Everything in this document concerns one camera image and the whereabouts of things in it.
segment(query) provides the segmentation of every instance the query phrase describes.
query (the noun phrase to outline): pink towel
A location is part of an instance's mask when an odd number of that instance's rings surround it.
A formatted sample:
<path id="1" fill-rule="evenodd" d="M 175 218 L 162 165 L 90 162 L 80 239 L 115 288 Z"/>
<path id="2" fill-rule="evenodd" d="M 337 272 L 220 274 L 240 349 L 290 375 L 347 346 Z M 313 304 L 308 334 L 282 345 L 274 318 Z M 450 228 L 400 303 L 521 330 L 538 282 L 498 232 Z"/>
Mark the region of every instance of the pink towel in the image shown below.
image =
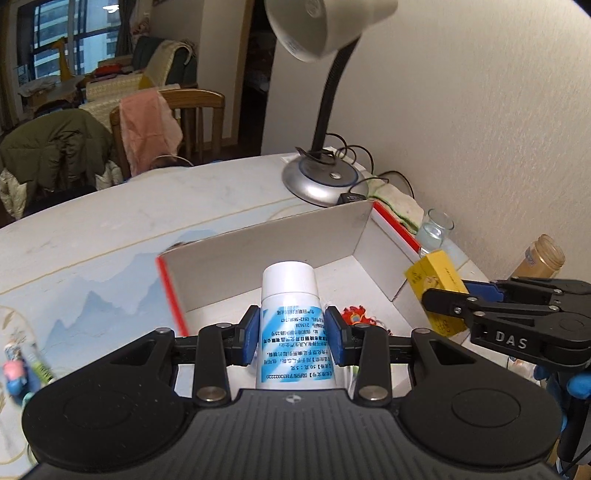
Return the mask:
<path id="1" fill-rule="evenodd" d="M 159 155 L 176 155 L 183 132 L 156 88 L 121 99 L 121 137 L 131 176 L 150 170 Z"/>

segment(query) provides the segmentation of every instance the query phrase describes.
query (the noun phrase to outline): glass cup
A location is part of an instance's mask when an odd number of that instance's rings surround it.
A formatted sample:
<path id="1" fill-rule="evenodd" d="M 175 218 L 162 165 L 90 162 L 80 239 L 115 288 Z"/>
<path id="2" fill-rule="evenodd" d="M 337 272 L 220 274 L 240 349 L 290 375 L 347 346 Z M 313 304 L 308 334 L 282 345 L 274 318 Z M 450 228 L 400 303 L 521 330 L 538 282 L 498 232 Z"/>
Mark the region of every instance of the glass cup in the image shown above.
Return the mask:
<path id="1" fill-rule="evenodd" d="M 454 226 L 453 220 L 448 214 L 435 210 L 435 208 L 430 209 L 423 217 L 423 223 L 415 236 L 415 239 L 421 245 L 419 255 L 424 257 L 435 250 L 439 250 Z"/>

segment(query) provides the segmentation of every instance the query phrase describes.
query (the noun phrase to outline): lamp shade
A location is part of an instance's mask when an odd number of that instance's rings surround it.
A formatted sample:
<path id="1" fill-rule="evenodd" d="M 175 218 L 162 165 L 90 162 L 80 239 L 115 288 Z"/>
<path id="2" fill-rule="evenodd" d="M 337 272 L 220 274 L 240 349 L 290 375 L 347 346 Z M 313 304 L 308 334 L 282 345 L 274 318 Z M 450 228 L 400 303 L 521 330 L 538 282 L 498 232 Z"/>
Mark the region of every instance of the lamp shade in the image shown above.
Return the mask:
<path id="1" fill-rule="evenodd" d="M 398 0 L 265 0 L 277 39 L 302 61 L 344 47 L 397 7 Z"/>

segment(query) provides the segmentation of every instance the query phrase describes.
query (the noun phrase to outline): cardboard box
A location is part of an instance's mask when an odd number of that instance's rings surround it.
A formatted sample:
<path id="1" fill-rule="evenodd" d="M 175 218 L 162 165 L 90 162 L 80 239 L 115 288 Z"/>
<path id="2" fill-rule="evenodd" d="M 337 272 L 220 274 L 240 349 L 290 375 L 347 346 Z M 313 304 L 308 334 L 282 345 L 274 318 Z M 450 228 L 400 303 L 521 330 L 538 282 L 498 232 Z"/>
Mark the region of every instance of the cardboard box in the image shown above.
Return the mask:
<path id="1" fill-rule="evenodd" d="M 419 256 L 392 222 L 371 202 L 357 202 L 170 248 L 157 262 L 177 334 L 194 335 L 212 323 L 238 323 L 250 305 L 261 304 L 263 270 L 286 260 L 314 267 L 324 307 L 335 305 L 342 312 L 363 305 L 395 335 L 429 326 L 412 290 L 403 288 L 404 273 Z M 254 388 L 255 373 L 255 365 L 229 367 L 232 395 L 239 388 Z M 348 370 L 335 369 L 339 386 L 346 387 L 347 375 Z M 396 395 L 406 393 L 406 365 L 392 366 L 392 385 Z"/>
<path id="2" fill-rule="evenodd" d="M 430 288 L 468 293 L 452 261 L 443 250 L 426 255 L 406 272 L 406 278 L 419 300 Z M 466 330 L 462 319 L 426 312 L 431 328 L 439 335 L 451 337 Z"/>

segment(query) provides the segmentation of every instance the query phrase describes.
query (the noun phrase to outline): das logo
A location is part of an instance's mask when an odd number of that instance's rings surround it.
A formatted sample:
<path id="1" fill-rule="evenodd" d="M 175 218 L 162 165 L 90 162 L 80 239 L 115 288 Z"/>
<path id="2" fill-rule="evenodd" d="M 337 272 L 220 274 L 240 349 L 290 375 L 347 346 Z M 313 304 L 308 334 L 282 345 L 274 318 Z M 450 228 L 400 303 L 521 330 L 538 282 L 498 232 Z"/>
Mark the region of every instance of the das logo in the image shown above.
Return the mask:
<path id="1" fill-rule="evenodd" d="M 495 340 L 497 342 L 500 343 L 504 343 L 506 345 L 511 345 L 512 347 L 515 347 L 515 336 L 514 335 L 509 335 L 509 337 L 505 340 L 506 335 L 504 334 L 504 332 L 499 332 L 497 330 L 496 332 L 496 336 L 495 336 Z M 527 347 L 527 338 L 520 338 L 517 340 L 517 348 L 520 349 L 524 349 Z"/>

